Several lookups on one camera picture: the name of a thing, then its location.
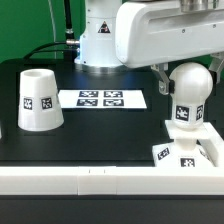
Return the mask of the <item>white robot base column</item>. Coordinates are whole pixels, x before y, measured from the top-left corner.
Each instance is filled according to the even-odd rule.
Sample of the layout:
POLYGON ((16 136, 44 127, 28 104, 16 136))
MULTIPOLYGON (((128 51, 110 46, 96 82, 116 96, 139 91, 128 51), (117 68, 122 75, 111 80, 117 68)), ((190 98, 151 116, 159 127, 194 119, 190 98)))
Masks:
POLYGON ((74 63, 81 71, 111 74, 125 71, 115 52, 116 15, 122 0, 85 0, 86 26, 74 63))

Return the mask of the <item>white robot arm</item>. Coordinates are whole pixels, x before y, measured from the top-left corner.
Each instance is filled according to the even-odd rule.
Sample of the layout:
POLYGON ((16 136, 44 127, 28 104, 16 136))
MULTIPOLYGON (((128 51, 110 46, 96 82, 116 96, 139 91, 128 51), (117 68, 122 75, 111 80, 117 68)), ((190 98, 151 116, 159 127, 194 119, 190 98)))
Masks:
POLYGON ((151 67, 159 91, 167 95, 174 82, 168 64, 210 55, 216 81, 224 71, 224 0, 129 0, 116 16, 115 48, 129 68, 151 67))

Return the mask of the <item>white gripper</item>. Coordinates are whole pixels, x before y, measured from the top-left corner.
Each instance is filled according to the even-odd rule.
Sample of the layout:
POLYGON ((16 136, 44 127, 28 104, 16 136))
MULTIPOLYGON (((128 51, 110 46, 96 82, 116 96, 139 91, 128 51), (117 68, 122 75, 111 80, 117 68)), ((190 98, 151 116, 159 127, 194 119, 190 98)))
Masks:
POLYGON ((175 82, 167 75, 171 61, 212 54, 209 71, 218 84, 224 69, 224 0, 209 0, 197 11, 184 10, 181 0, 128 1, 116 16, 115 47, 130 68, 152 65, 162 95, 174 93, 175 82))

